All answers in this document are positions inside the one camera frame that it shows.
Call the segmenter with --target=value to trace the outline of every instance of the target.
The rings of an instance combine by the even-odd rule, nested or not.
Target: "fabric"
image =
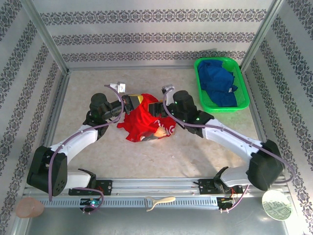
[[[143,100],[141,104],[130,114],[125,114],[124,122],[119,123],[117,128],[124,128],[129,135],[127,140],[132,142],[139,142],[143,140],[161,139],[168,137],[174,132],[175,121],[170,117],[161,118],[154,117],[148,111],[150,103],[158,102],[154,96],[150,94],[142,94]],[[154,133],[157,132],[159,127],[166,130],[166,135],[160,138],[154,138]]]
[[[198,66],[200,86],[219,107],[237,107],[233,73],[220,60],[203,60]]]

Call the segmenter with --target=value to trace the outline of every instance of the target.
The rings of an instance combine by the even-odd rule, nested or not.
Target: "blue cloth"
[[[219,107],[237,107],[234,76],[220,60],[202,60],[198,66],[200,86]]]

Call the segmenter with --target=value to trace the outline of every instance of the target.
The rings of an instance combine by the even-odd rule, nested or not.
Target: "cable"
[[[124,102],[123,102],[123,99],[122,99],[122,96],[115,90],[113,89],[112,87],[110,87],[109,85],[104,85],[105,87],[108,87],[110,88],[111,90],[113,90],[115,92],[115,94],[117,95],[119,101],[121,102],[121,113],[116,117],[116,119],[114,119],[113,121],[110,121],[106,124],[102,124],[102,125],[98,125],[98,126],[94,126],[94,127],[90,127],[90,128],[87,128],[81,132],[77,132],[75,134],[73,134],[72,136],[68,137],[56,150],[55,152],[53,153],[52,157],[51,157],[51,160],[50,160],[50,163],[49,163],[49,171],[48,171],[48,194],[49,194],[49,201],[52,201],[52,181],[51,181],[51,178],[52,178],[52,165],[53,165],[53,161],[54,161],[54,158],[55,156],[57,155],[57,153],[63,148],[63,146],[65,144],[67,144],[71,139],[73,139],[74,137],[78,136],[78,135],[81,135],[82,133],[86,132],[86,131],[90,131],[90,130],[93,130],[93,129],[96,129],[96,128],[100,128],[100,127],[104,127],[104,126],[108,126],[112,123],[115,123],[116,121],[119,121],[122,114],[123,114],[123,111],[124,111]]]
[[[100,209],[100,207],[101,207],[101,205],[103,204],[103,201],[104,201],[104,195],[103,195],[103,193],[102,193],[101,191],[96,190],[96,189],[92,189],[92,188],[74,188],[74,189],[77,189],[77,190],[87,190],[87,191],[95,191],[95,192],[100,193],[100,197],[99,197],[99,199],[101,199],[100,204],[99,204],[96,208],[93,207],[93,206],[90,206],[90,205],[85,206],[85,207],[83,208],[83,213],[85,213],[85,209],[87,209],[87,208],[92,208],[92,209],[93,209],[92,211],[88,212],[88,214],[94,213],[94,212],[96,212],[97,210]]]
[[[179,120],[178,118],[174,117],[174,116],[169,112],[169,110],[168,110],[167,107],[166,107],[166,95],[167,95],[171,90],[174,90],[174,88],[170,88],[170,89],[168,89],[168,90],[164,93],[164,96],[163,96],[163,107],[164,107],[164,110],[165,110],[165,112],[167,113],[167,115],[168,115],[169,117],[171,117],[174,121],[178,122],[178,123],[179,123],[180,125],[182,125],[182,126],[190,126],[190,127],[197,127],[197,128],[206,128],[206,127],[208,127],[208,128],[215,128],[215,129],[218,129],[218,130],[225,131],[225,132],[231,134],[232,136],[238,138],[239,140],[241,140],[241,141],[243,141],[243,142],[249,144],[250,146],[253,146],[253,147],[257,148],[257,149],[261,150],[262,152],[264,152],[264,153],[266,153],[266,154],[272,156],[273,158],[277,159],[278,161],[282,162],[284,165],[286,165],[286,166],[290,169],[290,171],[291,171],[291,177],[290,177],[289,179],[287,179],[287,180],[275,182],[275,183],[277,183],[277,184],[290,182],[293,178],[296,177],[296,174],[295,174],[294,169],[293,169],[292,166],[291,166],[288,162],[286,162],[284,159],[278,157],[276,154],[273,154],[272,152],[270,152],[270,151],[268,151],[268,150],[266,150],[266,149],[264,149],[264,148],[262,148],[262,147],[260,147],[260,146],[257,146],[257,145],[254,144],[254,143],[249,142],[248,140],[246,140],[245,138],[243,138],[243,137],[237,135],[236,133],[234,133],[234,132],[231,131],[231,130],[224,129],[224,128],[220,127],[220,126],[215,126],[215,125],[207,125],[207,124],[206,124],[206,125],[199,125],[199,124],[185,123],[185,122]]]
[[[244,197],[244,195],[246,194],[248,188],[249,188],[249,185],[246,186],[246,188],[245,188],[245,190],[244,190],[244,193],[241,195],[241,197],[239,198],[238,202],[236,202],[231,208],[226,209],[226,210],[220,209],[221,213],[222,213],[222,212],[227,212],[227,213],[228,213],[229,211],[231,211],[232,209],[234,209],[234,208],[241,202],[241,200],[242,200],[242,198]]]

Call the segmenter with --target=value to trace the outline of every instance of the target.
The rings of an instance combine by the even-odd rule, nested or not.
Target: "patterned wallpaper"
[[[8,234],[61,72],[18,0],[0,1],[0,235]]]
[[[312,0],[286,1],[245,73],[266,137],[295,169],[289,187],[305,234],[313,234],[312,14]]]
[[[34,0],[69,68],[243,60],[271,0]]]

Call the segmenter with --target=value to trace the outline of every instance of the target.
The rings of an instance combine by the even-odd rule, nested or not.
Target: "round plate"
[[[262,197],[263,208],[269,217],[286,220],[291,215],[291,203],[288,198],[277,190],[268,190]]]

